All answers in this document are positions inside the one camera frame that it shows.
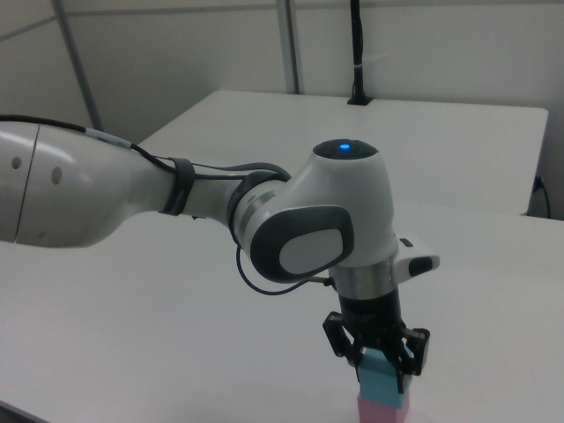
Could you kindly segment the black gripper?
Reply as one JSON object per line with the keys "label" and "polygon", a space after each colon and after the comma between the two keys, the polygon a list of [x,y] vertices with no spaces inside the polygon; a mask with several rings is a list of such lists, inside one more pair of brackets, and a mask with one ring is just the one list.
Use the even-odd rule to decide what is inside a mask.
{"label": "black gripper", "polygon": [[397,289],[370,300],[340,296],[339,304],[342,314],[331,311],[323,322],[334,354],[357,367],[365,347],[384,351],[395,370],[397,392],[404,394],[408,382],[420,376],[426,364],[430,331],[402,325]]}

